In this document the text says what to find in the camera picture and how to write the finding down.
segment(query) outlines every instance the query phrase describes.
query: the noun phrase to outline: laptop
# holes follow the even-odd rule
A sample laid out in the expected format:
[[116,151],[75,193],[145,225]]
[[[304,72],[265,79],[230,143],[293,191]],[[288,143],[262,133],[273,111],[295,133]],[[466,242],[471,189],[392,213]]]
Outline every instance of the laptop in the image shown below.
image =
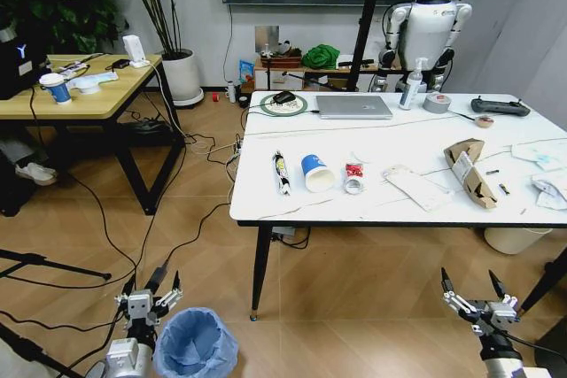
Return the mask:
[[317,95],[316,99],[322,119],[389,120],[392,118],[392,112],[378,95]]

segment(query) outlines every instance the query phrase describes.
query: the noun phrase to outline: hand sanitizer bottle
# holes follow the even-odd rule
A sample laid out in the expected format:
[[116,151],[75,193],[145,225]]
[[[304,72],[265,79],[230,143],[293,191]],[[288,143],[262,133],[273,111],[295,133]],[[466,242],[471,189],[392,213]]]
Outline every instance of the hand sanitizer bottle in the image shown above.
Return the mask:
[[400,99],[400,108],[402,110],[411,109],[411,103],[419,91],[419,86],[422,84],[422,63],[427,64],[427,58],[416,59],[416,69],[409,74],[406,80],[406,88]]

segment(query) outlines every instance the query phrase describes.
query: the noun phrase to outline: black backpack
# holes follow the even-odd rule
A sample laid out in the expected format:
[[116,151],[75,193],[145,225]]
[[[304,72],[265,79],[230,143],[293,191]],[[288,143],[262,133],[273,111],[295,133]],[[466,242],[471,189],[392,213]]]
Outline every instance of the black backpack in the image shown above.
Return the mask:
[[20,179],[14,165],[0,152],[0,212],[6,217],[18,214],[35,192],[35,183]]

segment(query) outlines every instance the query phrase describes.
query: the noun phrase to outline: floor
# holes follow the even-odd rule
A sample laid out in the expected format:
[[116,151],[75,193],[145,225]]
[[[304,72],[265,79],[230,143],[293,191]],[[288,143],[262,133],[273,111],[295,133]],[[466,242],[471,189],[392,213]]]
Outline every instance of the floor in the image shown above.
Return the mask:
[[[158,104],[159,98],[151,96]],[[143,96],[130,109],[152,114]],[[214,135],[221,146],[234,141],[236,132],[242,134],[240,112],[224,98],[213,103],[207,96],[180,117],[187,132]],[[44,134],[49,140],[50,130],[44,129]],[[145,176],[157,172],[156,158],[163,154],[161,148],[136,150]],[[221,150],[212,157],[225,161],[228,156],[228,150]],[[151,218],[142,214],[117,161],[101,154],[77,161],[71,171],[100,196],[114,242],[137,258]],[[153,223],[140,282],[172,246],[196,234],[200,218],[226,200],[228,192],[224,167],[188,149]],[[469,229],[315,228],[307,250],[273,243],[260,320],[250,322],[256,234],[253,228],[239,228],[228,208],[221,207],[204,225],[200,239],[174,255],[160,293],[169,290],[179,270],[184,298],[175,310],[206,306],[219,313],[240,346],[233,377],[479,377],[485,369],[478,340],[441,301],[439,269],[447,268],[462,295],[487,298],[494,297],[491,268],[511,294],[522,298],[545,262],[564,247],[566,237],[557,230],[523,253],[506,256]],[[0,239],[7,250],[39,252],[53,261],[116,277],[129,268],[105,240],[94,199],[69,179],[40,189],[17,217],[1,218]],[[60,285],[100,282],[33,266],[17,275]],[[566,283],[525,315],[515,329],[518,336],[534,341],[567,312]],[[113,297],[122,284],[51,289],[2,279],[0,309],[20,319],[88,327],[112,318]],[[67,364],[98,347],[107,332],[47,331],[5,317],[2,322]],[[117,327],[114,337],[123,336]],[[531,365],[532,351],[519,349]],[[91,363],[87,360],[77,370],[84,372]]]

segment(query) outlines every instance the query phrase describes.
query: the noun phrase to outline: person's foot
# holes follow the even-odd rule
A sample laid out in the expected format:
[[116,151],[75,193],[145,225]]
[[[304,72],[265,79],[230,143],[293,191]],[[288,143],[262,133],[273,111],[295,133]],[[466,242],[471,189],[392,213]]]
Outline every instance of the person's foot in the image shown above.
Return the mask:
[[36,163],[28,163],[25,167],[16,165],[16,174],[24,179],[34,181],[39,186],[49,186],[57,181],[55,170]]

